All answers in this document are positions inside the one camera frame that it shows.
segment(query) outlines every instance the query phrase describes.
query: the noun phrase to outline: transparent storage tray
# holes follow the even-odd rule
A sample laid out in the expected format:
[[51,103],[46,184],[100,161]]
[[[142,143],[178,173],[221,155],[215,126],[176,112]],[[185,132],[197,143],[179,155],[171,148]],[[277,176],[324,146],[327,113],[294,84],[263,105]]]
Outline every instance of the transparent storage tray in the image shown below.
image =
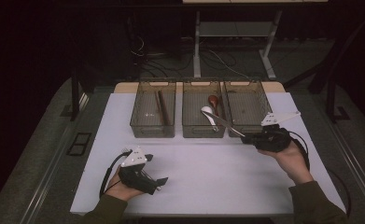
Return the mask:
[[182,127],[185,138],[223,137],[225,127],[218,125],[218,130],[214,130],[208,118],[201,111],[202,107],[207,105],[215,112],[214,107],[208,102],[210,95],[218,98],[218,114],[225,118],[219,79],[196,77],[183,80]]
[[[223,92],[227,97],[227,118],[232,127],[240,133],[259,133],[260,123],[271,113],[269,101],[258,80],[224,80]],[[237,137],[229,132],[230,137]]]
[[136,138],[175,136],[174,78],[141,78],[130,126]]

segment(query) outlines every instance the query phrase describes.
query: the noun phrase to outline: white object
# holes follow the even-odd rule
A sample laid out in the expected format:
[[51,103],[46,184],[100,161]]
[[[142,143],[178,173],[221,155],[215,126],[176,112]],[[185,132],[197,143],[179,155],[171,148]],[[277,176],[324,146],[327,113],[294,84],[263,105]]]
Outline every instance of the white object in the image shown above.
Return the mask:
[[[208,112],[210,114],[214,114],[212,112],[212,108],[207,105],[202,107],[202,111]],[[218,132],[219,128],[218,128],[217,124],[215,123],[215,121],[211,117],[207,116],[205,113],[203,113],[203,114],[208,118],[209,122],[212,125],[212,128],[214,129],[214,132]]]
[[[94,209],[106,169],[119,155],[115,148],[141,146],[147,154],[156,155],[152,162],[147,162],[145,171],[154,179],[169,178],[160,192],[131,199],[124,213],[126,216],[271,217],[293,214],[288,188],[294,183],[273,158],[259,154],[254,146],[244,145],[240,138],[229,137],[227,133],[223,138],[183,137],[182,94],[175,96],[174,138],[135,138],[130,127],[135,93],[110,95],[70,211],[84,215]],[[274,113],[298,110],[289,93],[266,95]],[[304,138],[310,148],[313,177],[329,200],[345,211],[302,118],[286,120],[282,126]]]
[[301,112],[299,111],[296,111],[294,113],[268,113],[260,125],[268,126],[273,124],[279,124],[282,121],[293,119],[300,115]]
[[142,151],[141,147],[137,147],[130,153],[130,155],[121,163],[121,167],[133,166],[138,164],[143,164],[147,162],[147,157]]

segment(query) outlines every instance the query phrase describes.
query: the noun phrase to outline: hand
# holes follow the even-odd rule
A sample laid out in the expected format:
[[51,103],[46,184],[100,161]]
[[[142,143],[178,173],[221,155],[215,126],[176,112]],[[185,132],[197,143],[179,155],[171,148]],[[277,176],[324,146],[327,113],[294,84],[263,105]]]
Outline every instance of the hand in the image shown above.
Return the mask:
[[287,148],[280,152],[258,150],[259,153],[275,158],[280,167],[288,174],[295,184],[303,184],[313,181],[313,177],[308,171],[304,158],[298,146],[293,141]]
[[120,166],[118,167],[118,170],[113,175],[113,177],[109,180],[109,189],[105,192],[105,194],[126,202],[128,202],[131,198],[135,196],[143,194],[144,192],[142,192],[141,190],[129,188],[121,183],[119,178],[119,169]]

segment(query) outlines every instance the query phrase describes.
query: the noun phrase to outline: handheld controller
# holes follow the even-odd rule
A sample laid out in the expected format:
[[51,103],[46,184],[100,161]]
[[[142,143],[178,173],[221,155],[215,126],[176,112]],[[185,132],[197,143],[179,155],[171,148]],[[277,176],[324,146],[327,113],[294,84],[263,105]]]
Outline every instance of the handheld controller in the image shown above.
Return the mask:
[[263,126],[261,133],[244,133],[244,137],[240,138],[244,144],[254,145],[256,149],[272,152],[284,150],[289,146],[290,141],[293,141],[303,155],[307,169],[310,170],[308,153],[301,142],[292,138],[289,131],[285,128],[280,128],[278,124]]

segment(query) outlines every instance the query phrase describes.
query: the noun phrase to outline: black handheld controller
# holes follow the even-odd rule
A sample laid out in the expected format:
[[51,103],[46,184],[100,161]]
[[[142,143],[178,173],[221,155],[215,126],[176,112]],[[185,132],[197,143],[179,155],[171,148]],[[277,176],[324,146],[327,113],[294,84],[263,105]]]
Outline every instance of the black handheld controller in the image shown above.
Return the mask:
[[243,133],[245,137],[241,137],[244,144],[254,145],[256,149],[267,150],[272,152],[280,152],[287,148],[290,141],[298,146],[307,168],[310,170],[310,162],[308,153],[302,146],[301,142],[290,136],[289,131],[280,128],[278,124],[263,126],[261,133]]
[[[145,155],[148,161],[151,161],[152,155]],[[165,185],[168,177],[154,180],[143,169],[145,164],[138,164],[128,167],[120,167],[119,177],[121,183],[129,188],[139,189],[144,193],[153,195],[156,189]]]

